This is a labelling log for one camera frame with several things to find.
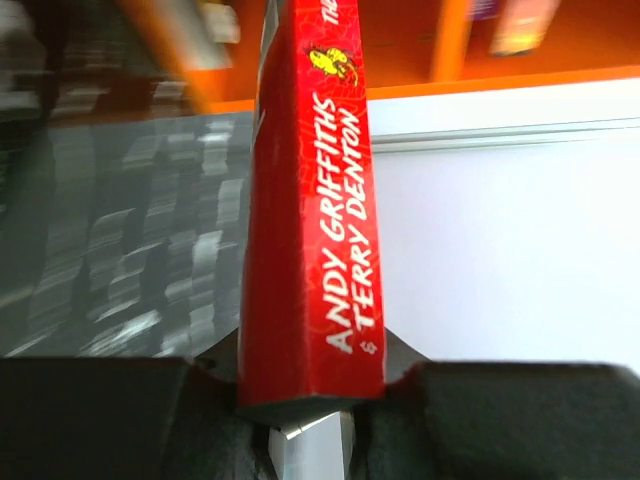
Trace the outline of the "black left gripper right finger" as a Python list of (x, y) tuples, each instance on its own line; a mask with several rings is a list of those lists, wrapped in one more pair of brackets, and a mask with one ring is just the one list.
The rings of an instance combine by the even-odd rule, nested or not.
[(434, 361), (387, 337), (383, 398), (344, 417), (349, 479), (635, 479), (639, 378), (604, 363)]

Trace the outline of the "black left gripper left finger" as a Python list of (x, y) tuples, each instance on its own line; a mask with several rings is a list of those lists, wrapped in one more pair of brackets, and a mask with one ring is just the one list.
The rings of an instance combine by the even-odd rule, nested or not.
[(235, 413), (237, 336), (182, 357), (4, 358), (4, 479), (267, 479)]

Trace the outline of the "red Treehouse book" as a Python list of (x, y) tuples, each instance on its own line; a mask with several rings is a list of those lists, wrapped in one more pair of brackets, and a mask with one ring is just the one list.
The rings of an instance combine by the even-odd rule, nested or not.
[(359, 7), (267, 5), (238, 332), (238, 410), (276, 479), (291, 441), (385, 389)]

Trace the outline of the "black book with white text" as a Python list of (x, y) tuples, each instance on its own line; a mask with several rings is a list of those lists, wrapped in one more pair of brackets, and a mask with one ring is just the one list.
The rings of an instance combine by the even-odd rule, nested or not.
[(239, 39), (220, 1), (4, 1), (1, 119), (199, 111)]

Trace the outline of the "Jane Eyre book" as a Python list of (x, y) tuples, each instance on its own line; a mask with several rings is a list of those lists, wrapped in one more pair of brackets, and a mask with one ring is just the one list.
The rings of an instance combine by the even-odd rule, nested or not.
[(537, 49), (559, 4), (559, 0), (503, 1), (490, 54), (516, 56)]

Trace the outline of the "purple paperback book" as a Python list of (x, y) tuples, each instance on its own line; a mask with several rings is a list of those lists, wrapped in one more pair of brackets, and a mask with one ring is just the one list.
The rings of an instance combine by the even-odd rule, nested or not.
[(473, 22), (495, 18), (500, 6), (499, 0), (472, 0), (470, 18)]

